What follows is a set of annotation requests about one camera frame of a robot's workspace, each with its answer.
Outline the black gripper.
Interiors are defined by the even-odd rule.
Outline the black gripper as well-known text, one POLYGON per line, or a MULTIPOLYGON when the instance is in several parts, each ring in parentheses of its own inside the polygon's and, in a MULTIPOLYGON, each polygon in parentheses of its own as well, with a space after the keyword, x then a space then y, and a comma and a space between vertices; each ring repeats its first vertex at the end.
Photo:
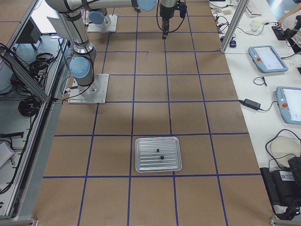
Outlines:
POLYGON ((160 16, 162 19, 162 39, 166 39, 169 33, 169 20, 174 16, 176 0, 160 0, 160 16))

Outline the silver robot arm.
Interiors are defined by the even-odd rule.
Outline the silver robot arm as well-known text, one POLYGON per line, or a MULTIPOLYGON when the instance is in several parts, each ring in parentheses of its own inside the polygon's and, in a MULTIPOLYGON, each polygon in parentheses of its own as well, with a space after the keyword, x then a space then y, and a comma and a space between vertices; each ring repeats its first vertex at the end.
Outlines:
POLYGON ((91 23, 98 27, 109 26, 111 24, 111 19, 106 8, 89 11, 88 18, 91 23))
POLYGON ((91 13, 90 21, 103 25, 108 21, 108 8, 139 8, 143 11, 157 10, 162 18, 162 38, 170 33, 169 20, 176 10, 180 10, 178 0, 48 0, 47 4, 59 14, 59 19, 65 31, 58 25, 54 28, 59 34, 66 33, 73 42, 73 55, 69 68, 78 85, 78 96, 85 102, 93 102, 99 96, 101 84, 94 72, 96 49, 89 41, 81 15, 81 9, 91 13))

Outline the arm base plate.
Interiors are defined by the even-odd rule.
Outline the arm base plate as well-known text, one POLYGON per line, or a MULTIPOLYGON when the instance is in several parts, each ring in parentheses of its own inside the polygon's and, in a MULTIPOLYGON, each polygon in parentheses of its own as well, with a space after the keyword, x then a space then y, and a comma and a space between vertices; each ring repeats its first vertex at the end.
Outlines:
POLYGON ((118 15, 104 15, 100 12, 90 12, 90 23, 87 32, 104 33, 116 32, 118 15))
POLYGON ((109 83, 109 74, 96 74, 94 82, 86 90, 85 87, 79 86, 76 79, 73 79, 73 87, 68 93, 70 98, 67 99, 69 104, 105 104, 109 83))

